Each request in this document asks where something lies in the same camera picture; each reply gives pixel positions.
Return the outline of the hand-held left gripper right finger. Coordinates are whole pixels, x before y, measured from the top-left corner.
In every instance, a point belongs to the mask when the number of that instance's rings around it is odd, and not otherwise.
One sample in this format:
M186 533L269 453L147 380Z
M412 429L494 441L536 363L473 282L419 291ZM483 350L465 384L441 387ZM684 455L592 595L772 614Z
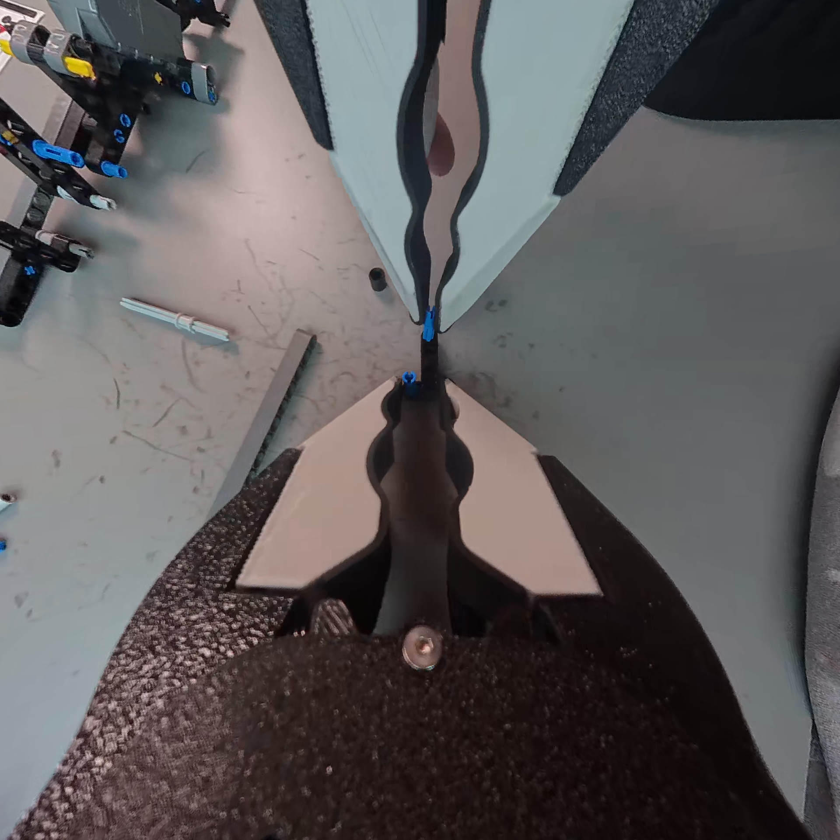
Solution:
M455 383L445 387L473 467L458 509L467 550L531 595L601 596L538 450Z

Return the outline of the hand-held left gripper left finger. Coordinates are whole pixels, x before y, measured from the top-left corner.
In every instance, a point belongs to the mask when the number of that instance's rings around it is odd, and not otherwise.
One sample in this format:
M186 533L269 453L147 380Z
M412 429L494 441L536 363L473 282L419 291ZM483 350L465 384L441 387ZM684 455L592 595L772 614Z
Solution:
M239 590L301 592L385 536L382 482L402 399L391 377L304 441L239 572Z

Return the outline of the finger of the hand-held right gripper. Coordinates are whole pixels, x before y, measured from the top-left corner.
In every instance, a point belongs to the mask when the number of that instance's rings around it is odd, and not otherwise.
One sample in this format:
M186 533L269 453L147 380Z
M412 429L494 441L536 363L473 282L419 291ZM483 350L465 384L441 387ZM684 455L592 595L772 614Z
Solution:
M333 169L410 319L420 324L431 270L424 103L437 56L437 4L315 1L306 8Z
M477 54L479 158L454 215L458 247L437 294L449 330L557 207L554 186L630 1L490 2Z

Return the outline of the black toy beam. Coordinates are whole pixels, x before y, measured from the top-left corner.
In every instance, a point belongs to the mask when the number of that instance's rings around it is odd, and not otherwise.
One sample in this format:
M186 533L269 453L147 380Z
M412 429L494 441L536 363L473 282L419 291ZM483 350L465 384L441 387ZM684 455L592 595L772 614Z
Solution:
M399 381L400 420L407 432L416 439L432 438L439 434L447 416L445 378L440 368L439 340L420 342L419 373L421 393L415 400L405 399L402 378Z

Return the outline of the grey desk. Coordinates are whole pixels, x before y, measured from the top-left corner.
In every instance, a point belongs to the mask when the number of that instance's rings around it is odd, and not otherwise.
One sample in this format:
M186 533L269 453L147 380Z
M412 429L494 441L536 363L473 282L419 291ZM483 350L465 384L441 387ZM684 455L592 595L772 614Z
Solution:
M118 203L58 200L95 259L2 329L2 837L111 651L201 528L296 329L318 346L271 453L417 362L417 329L251 2L187 45L218 108L166 98ZM838 379L838 127L638 112L442 340L477 401L562 460L677 583L793 807L811 721L802 576ZM133 298L220 342L120 306Z

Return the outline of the person's right hand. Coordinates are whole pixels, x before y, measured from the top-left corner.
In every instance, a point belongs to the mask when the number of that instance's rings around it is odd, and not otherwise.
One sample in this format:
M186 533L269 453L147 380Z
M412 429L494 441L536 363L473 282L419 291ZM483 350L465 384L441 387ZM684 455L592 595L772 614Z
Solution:
M443 177L450 173L455 163L455 145L443 116L438 113L432 142L427 153L427 166L431 175Z

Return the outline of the grey toy beam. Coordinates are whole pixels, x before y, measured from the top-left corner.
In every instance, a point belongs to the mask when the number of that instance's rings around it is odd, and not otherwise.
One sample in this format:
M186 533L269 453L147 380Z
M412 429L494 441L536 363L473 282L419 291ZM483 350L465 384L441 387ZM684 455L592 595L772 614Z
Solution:
M234 458L206 519L218 514L259 474L266 451L285 411L290 394L305 369L317 343L317 336L305 330L294 332L283 353L255 418Z

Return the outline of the light grey toy axle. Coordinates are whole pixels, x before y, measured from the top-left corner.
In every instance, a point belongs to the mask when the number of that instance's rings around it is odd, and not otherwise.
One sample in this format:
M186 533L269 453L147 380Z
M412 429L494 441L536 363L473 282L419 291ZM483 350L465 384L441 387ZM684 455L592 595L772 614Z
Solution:
M189 314L161 308L154 304L127 297L123 297L120 300L120 306L146 318L169 324L185 333L201 335L220 342L230 341L230 334L226 329L219 328Z

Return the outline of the person's grey patterned clothing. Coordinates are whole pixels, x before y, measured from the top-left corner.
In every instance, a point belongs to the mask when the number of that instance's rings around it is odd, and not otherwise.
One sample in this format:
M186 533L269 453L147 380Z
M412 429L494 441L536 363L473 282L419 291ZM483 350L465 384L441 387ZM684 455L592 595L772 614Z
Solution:
M805 677L812 741L804 819L813 838L839 838L839 399L818 460L805 594Z

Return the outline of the black toy frame assembly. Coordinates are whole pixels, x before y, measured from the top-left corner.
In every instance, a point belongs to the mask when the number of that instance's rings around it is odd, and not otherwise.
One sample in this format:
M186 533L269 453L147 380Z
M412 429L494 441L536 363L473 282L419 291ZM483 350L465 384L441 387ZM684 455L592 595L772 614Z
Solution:
M34 67L69 99L49 137L1 100L2 158L30 180L23 205L3 220L7 259L1 276L1 324L24 319L49 268L77 270L93 251L48 231L53 202L111 211L117 204L89 183L84 170L127 177L122 157L141 114L162 92L214 106L214 70L186 58L183 33L193 21L230 26L230 2L49 2L59 27L20 2L2 2L2 62Z

